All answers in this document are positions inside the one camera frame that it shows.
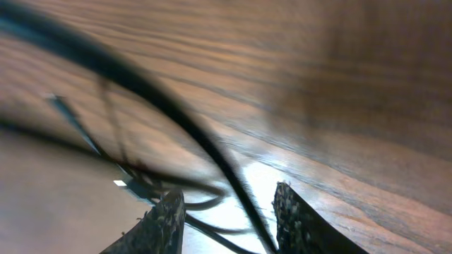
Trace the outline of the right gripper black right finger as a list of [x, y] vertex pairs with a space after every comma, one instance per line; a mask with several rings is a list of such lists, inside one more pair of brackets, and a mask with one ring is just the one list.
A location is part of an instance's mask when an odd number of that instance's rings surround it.
[[280, 254], [368, 254], [332, 227], [285, 182], [279, 182], [273, 208]]

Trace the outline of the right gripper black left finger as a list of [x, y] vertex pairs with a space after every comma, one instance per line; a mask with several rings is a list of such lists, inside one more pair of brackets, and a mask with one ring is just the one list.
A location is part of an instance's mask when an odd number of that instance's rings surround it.
[[184, 195], [172, 190], [101, 254], [181, 254], [185, 217]]

